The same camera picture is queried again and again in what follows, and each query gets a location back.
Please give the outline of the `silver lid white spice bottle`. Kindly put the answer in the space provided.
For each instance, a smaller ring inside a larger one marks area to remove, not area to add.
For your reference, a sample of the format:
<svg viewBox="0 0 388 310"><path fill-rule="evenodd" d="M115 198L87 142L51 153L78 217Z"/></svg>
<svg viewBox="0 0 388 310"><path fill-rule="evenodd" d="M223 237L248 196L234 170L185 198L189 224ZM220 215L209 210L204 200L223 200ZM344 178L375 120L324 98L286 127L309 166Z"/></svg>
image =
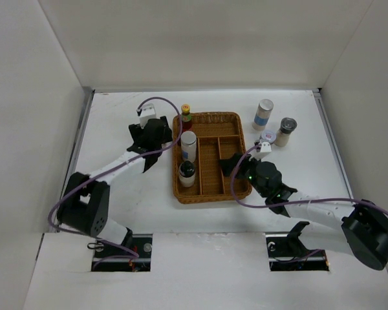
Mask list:
<svg viewBox="0 0 388 310"><path fill-rule="evenodd" d="M193 131L187 130L180 137L182 159L195 162L197 156L197 136Z"/></svg>

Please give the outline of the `black cap pepper grinder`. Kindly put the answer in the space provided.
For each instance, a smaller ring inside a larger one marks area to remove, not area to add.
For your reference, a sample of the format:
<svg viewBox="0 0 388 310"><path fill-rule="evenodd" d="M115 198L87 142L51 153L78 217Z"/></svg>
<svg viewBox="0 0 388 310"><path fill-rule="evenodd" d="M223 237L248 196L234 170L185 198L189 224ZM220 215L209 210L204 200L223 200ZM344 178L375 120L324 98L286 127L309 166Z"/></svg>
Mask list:
<svg viewBox="0 0 388 310"><path fill-rule="evenodd" d="M195 165L191 161L184 161L178 168L178 178L183 187L191 187L195 182Z"/></svg>

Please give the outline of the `red sauce bottle yellow cap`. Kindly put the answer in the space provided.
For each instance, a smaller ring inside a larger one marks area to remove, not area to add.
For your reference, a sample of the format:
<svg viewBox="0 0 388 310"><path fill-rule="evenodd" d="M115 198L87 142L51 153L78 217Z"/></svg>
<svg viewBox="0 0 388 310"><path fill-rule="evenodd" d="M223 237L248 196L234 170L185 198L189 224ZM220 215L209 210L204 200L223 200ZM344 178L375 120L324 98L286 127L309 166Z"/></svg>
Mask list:
<svg viewBox="0 0 388 310"><path fill-rule="evenodd" d="M192 128L192 117L191 117L191 107L188 104L181 106L181 115L182 115L182 131L189 131Z"/></svg>

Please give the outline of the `small jar red label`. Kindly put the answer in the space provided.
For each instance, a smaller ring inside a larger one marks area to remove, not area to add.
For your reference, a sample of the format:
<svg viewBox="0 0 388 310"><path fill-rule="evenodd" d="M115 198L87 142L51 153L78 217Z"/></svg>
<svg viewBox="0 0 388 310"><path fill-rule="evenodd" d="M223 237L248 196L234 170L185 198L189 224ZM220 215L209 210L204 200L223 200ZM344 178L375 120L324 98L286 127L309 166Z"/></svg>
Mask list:
<svg viewBox="0 0 388 310"><path fill-rule="evenodd" d="M260 135L260 140L273 144L276 141L277 135L271 130L264 130Z"/></svg>

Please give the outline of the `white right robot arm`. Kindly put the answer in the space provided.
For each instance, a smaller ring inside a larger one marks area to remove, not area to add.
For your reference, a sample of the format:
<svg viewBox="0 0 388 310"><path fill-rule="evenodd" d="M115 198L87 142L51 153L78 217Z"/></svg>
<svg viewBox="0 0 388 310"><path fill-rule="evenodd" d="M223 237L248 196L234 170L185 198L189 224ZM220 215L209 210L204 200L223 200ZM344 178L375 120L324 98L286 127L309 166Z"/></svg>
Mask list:
<svg viewBox="0 0 388 310"><path fill-rule="evenodd" d="M220 160L224 176L247 181L274 214L297 218L287 248L294 255L327 250L346 253L381 271L388 263L388 211L368 200L315 198L287 186L274 163L235 153Z"/></svg>

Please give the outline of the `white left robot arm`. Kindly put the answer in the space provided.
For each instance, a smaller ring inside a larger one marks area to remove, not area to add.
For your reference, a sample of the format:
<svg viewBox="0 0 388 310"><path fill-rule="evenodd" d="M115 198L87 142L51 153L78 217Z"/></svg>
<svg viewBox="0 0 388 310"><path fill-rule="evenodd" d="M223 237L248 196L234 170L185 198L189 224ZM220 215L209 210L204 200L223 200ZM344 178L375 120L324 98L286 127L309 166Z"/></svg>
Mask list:
<svg viewBox="0 0 388 310"><path fill-rule="evenodd" d="M133 144L112 163L90 174L75 172L68 180L56 218L79 233L104 240L120 258L132 250L132 231L109 217L113 188L126 189L137 175L148 171L173 141L167 118L151 118L144 127L129 126Z"/></svg>

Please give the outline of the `silver lid blue label bottle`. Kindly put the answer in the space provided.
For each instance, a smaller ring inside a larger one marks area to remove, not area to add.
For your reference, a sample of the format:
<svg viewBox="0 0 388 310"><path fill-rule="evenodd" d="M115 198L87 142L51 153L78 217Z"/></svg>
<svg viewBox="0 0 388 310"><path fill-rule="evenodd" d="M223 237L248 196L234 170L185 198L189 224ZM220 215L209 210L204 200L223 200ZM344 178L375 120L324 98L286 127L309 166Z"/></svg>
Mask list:
<svg viewBox="0 0 388 310"><path fill-rule="evenodd" d="M263 131L265 129L273 108L274 108L274 103L271 100L269 99L260 100L252 123L252 127L255 130Z"/></svg>

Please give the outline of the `grey lid salt grinder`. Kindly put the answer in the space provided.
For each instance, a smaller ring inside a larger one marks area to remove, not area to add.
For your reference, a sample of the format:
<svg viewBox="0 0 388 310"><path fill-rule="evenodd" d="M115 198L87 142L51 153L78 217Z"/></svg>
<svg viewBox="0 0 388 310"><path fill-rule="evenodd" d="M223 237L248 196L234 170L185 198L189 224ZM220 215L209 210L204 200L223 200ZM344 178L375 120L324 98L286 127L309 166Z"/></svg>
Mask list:
<svg viewBox="0 0 388 310"><path fill-rule="evenodd" d="M294 118L283 118L280 123L279 130L276 134L274 144L278 147L287 145L291 133L297 128L297 121Z"/></svg>

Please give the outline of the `metal table edge rail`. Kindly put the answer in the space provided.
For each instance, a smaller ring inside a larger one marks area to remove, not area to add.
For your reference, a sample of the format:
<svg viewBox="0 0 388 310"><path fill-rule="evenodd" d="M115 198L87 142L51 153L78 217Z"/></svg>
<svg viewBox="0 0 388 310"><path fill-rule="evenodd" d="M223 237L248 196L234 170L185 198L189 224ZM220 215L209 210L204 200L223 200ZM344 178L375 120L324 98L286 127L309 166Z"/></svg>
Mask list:
<svg viewBox="0 0 388 310"><path fill-rule="evenodd" d="M81 144L83 141L83 135L85 132L87 120L89 118L89 113L94 97L94 89L91 87L82 87L83 92L84 92L84 100L83 104L81 106L81 113L79 116L78 120L78 125L76 127L76 132L74 136L74 141L70 153L70 158L69 158L69 163L67 166L67 171L65 174L65 179L63 182L62 190L61 190L61 196L60 198L63 197L63 194L65 192L65 188L67 186L69 176L75 171L77 160L78 160L78 155L80 152Z"/></svg>

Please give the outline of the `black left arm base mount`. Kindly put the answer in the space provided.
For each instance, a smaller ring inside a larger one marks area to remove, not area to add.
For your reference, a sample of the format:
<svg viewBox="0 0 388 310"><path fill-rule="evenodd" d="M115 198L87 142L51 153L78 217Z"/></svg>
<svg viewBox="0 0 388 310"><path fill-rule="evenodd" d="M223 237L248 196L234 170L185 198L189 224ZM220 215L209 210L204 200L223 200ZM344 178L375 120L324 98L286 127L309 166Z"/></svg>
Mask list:
<svg viewBox="0 0 388 310"><path fill-rule="evenodd" d="M128 236L123 247L129 251L101 240L88 243L87 248L93 251L91 271L138 273L151 270L152 234Z"/></svg>

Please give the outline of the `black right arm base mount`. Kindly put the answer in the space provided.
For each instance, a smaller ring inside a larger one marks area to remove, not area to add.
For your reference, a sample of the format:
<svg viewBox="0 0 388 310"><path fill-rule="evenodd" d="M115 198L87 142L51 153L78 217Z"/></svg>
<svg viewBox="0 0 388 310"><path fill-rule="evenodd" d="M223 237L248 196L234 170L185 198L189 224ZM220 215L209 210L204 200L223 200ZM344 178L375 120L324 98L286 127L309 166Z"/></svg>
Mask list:
<svg viewBox="0 0 388 310"><path fill-rule="evenodd" d="M266 235L268 264L272 272L329 271L326 252L307 249L299 237L309 222L298 222L289 232Z"/></svg>

